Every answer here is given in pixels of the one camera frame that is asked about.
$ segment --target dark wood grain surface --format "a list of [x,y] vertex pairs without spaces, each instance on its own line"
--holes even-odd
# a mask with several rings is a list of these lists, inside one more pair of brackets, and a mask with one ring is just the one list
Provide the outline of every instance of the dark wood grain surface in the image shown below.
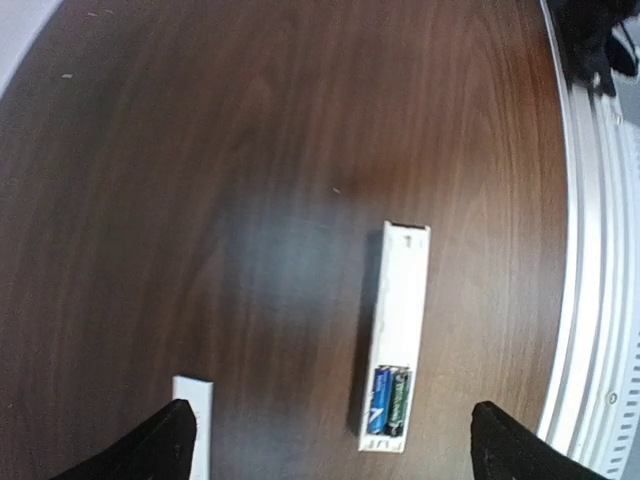
[[[537,0],[66,1],[0,103],[0,478],[179,373],[216,479],[470,478],[475,402],[540,415],[565,180]],[[385,219],[433,228],[404,455],[350,425]]]

